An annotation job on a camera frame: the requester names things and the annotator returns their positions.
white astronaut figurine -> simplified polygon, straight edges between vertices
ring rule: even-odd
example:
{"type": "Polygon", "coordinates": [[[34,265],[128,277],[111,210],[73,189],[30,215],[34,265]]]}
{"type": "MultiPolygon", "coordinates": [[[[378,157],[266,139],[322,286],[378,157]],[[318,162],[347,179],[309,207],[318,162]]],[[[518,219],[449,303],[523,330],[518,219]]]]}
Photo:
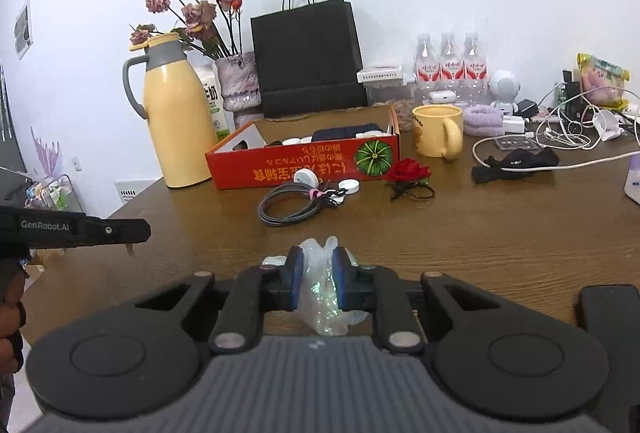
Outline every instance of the white astronaut figurine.
{"type": "Polygon", "coordinates": [[[497,70],[489,79],[489,92],[495,98],[491,103],[494,108],[500,108],[505,116],[512,116],[518,111],[514,102],[520,92],[520,82],[508,70],[497,70]]]}

gray braided cable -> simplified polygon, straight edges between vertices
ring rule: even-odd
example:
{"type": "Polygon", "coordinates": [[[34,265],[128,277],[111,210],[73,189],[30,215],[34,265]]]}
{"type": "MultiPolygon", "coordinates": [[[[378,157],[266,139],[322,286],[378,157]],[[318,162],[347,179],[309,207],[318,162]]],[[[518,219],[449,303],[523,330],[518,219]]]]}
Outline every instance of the gray braided cable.
{"type": "Polygon", "coordinates": [[[344,194],[340,193],[344,190],[327,190],[325,191],[324,195],[314,198],[313,200],[309,200],[309,203],[305,207],[296,211],[295,213],[292,213],[285,217],[270,217],[267,214],[267,207],[270,205],[273,199],[278,197],[279,195],[284,195],[287,193],[299,193],[301,195],[304,195],[308,199],[309,191],[311,191],[312,189],[314,189],[313,186],[303,184],[302,182],[285,182],[284,184],[273,188],[260,201],[257,209],[258,217],[260,218],[260,220],[262,220],[262,222],[266,223],[267,225],[272,225],[273,227],[284,227],[285,225],[299,223],[303,220],[311,218],[325,206],[338,206],[339,204],[330,196],[328,196],[329,193],[338,195],[344,194]]]}

clear plastic bottle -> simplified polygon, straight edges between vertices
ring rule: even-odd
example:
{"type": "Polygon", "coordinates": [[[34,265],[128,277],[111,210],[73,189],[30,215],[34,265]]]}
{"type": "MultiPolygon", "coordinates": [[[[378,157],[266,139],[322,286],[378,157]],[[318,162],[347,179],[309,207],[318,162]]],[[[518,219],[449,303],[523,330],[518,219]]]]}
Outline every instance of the clear plastic bottle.
{"type": "Polygon", "coordinates": [[[442,81],[439,90],[452,90],[459,96],[462,79],[465,76],[465,68],[463,67],[460,53],[456,50],[456,42],[452,32],[442,33],[440,70],[442,71],[442,81]]]}
{"type": "Polygon", "coordinates": [[[414,90],[414,100],[417,105],[429,100],[429,92],[438,89],[440,84],[440,63],[431,46],[431,36],[421,34],[418,36],[418,45],[415,49],[415,75],[417,82],[414,90]]]}
{"type": "Polygon", "coordinates": [[[460,98],[472,105],[484,105],[488,101],[486,91],[486,56],[478,46],[478,33],[467,32],[463,60],[465,79],[460,98]]]}

yellow mug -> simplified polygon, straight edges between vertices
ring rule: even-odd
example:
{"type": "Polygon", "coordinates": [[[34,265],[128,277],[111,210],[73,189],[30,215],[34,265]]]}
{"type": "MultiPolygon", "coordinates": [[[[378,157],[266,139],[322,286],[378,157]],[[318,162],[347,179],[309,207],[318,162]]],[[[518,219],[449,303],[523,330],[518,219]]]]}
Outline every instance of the yellow mug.
{"type": "Polygon", "coordinates": [[[415,152],[456,158],[462,152],[462,110],[451,105],[422,105],[412,110],[415,152]]]}

framed picture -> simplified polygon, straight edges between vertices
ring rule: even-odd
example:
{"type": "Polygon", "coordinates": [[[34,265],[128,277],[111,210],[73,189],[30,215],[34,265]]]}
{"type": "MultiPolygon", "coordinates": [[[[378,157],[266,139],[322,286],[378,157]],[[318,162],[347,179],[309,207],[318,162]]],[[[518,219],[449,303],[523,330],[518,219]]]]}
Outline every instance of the framed picture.
{"type": "Polygon", "coordinates": [[[15,52],[22,59],[25,52],[33,44],[33,32],[31,30],[31,0],[27,0],[15,20],[14,28],[15,52]]]}

